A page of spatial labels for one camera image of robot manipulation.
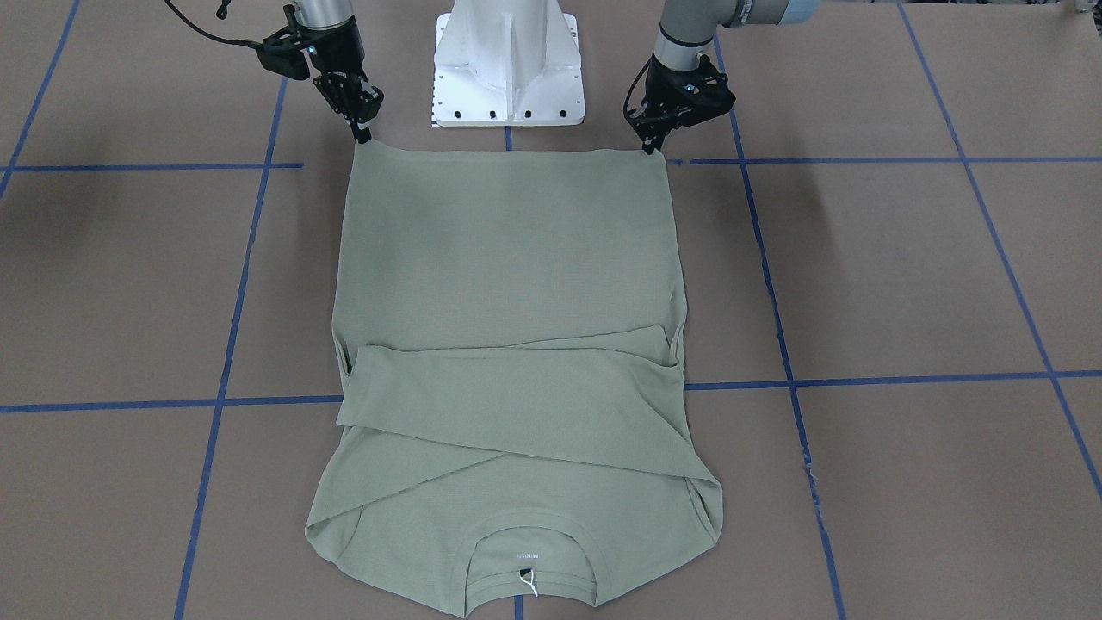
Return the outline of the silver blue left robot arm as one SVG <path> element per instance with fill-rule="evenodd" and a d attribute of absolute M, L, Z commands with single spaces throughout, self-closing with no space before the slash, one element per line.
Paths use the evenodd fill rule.
<path fill-rule="evenodd" d="M 727 115 L 736 95 L 728 75 L 706 55 L 719 28 L 802 24 L 818 1 L 666 1 L 653 52 L 638 70 L 641 102 L 633 107 L 630 90 L 622 113 L 646 154 L 665 146 L 680 128 L 700 126 Z"/>

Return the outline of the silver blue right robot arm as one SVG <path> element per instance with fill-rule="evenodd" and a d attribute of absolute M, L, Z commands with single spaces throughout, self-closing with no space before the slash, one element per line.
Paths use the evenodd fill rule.
<path fill-rule="evenodd" d="M 294 1 L 295 45 L 318 70 L 313 83 L 336 115 L 350 126 L 355 141 L 372 138 L 369 123 L 381 110 L 383 93 L 363 70 L 366 54 L 350 1 Z"/>

